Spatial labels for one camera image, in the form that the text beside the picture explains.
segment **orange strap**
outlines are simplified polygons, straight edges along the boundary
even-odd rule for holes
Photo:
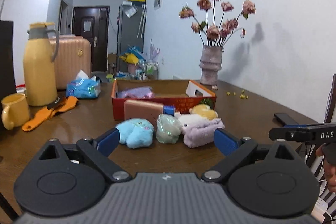
[[[66,98],[62,98],[62,100],[58,103],[58,107],[63,106],[67,102]],[[44,121],[48,120],[50,115],[52,114],[54,108],[48,109],[46,106],[40,109],[38,112],[35,113],[35,116],[30,121],[26,122],[22,126],[22,130],[25,132],[31,131],[37,128],[40,124]]]
[[[67,112],[68,110],[75,108],[77,102],[78,102],[78,99],[75,96],[69,96],[65,105],[53,110],[49,119],[54,117],[58,112]]]

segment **doorway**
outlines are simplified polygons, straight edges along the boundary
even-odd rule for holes
[[[110,7],[75,7],[72,34],[91,44],[92,71],[107,71]]]
[[[61,0],[58,16],[58,32],[60,35],[67,34],[68,10],[68,4],[64,0]]]

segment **brown door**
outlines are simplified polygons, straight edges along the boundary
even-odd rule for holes
[[[72,34],[91,44],[92,71],[107,71],[107,43],[110,7],[75,7]]]

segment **blue cap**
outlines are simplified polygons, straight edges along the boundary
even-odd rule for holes
[[[174,106],[163,106],[163,114],[174,116],[175,107]]]

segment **black circular housing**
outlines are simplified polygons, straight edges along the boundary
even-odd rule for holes
[[[239,206],[251,213],[288,218],[311,212],[319,195],[317,184],[301,162],[272,159],[235,171],[228,190]]]
[[[64,217],[95,205],[105,191],[103,176],[83,164],[30,165],[14,185],[16,201],[25,212]]]

